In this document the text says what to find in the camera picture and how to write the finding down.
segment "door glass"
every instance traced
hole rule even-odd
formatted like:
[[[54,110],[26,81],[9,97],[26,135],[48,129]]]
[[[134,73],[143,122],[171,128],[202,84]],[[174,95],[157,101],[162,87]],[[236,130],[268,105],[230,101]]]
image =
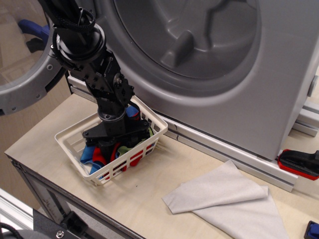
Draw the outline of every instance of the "door glass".
[[[30,70],[42,55],[48,34],[37,0],[0,0],[0,87]]]

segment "white towel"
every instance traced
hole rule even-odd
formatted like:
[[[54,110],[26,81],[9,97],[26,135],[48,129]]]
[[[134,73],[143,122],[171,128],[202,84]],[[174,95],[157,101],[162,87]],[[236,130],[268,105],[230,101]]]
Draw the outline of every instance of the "white towel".
[[[230,160],[163,200],[173,214],[193,212],[235,239],[289,238],[268,186],[244,177]]]

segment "wooden table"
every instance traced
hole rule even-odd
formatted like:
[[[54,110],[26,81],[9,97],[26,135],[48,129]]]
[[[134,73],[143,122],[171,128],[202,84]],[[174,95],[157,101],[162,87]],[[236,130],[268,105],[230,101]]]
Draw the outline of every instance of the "wooden table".
[[[137,167],[103,186],[85,181],[54,136],[96,110],[96,104],[72,95],[5,152],[51,218],[61,222],[68,213],[68,201],[129,238],[230,238],[193,213],[172,215],[162,201],[180,183],[223,164],[167,136]],[[314,152],[318,146],[318,136],[293,130],[284,148]],[[299,178],[289,193],[243,174],[269,186],[290,238],[303,238],[308,222],[319,222],[319,180]]]

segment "table surface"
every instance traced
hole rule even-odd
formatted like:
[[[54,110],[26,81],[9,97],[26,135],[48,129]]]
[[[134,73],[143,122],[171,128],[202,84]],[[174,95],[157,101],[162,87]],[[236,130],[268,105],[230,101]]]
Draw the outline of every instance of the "table surface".
[[[6,154],[148,239],[231,238],[193,213],[173,215],[162,197],[182,182],[205,174],[222,161],[167,136],[150,155],[102,186],[85,181],[54,136],[95,113],[97,105],[72,95],[11,146]],[[292,130],[283,148],[315,152],[319,135]],[[319,180],[299,178],[289,193],[242,172],[259,185],[268,185],[292,239],[304,236],[308,222],[319,223]]]

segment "laundry basket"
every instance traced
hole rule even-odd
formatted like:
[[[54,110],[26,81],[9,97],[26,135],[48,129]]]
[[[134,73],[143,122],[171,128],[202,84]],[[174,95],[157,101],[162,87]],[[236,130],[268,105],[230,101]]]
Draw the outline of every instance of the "laundry basket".
[[[98,114],[95,113],[83,119],[55,136],[56,141],[63,148],[85,180],[92,181],[97,185],[108,182],[121,173],[123,169],[129,168],[134,160],[142,159],[150,154],[155,148],[159,137],[167,131],[167,123],[147,107],[139,98],[133,96],[131,100],[140,107],[141,118],[146,119],[150,123],[150,127],[154,133],[153,136],[144,140],[127,153],[92,174],[90,174],[90,165],[84,165],[80,162],[85,148],[85,139],[83,138],[82,133],[101,122]]]

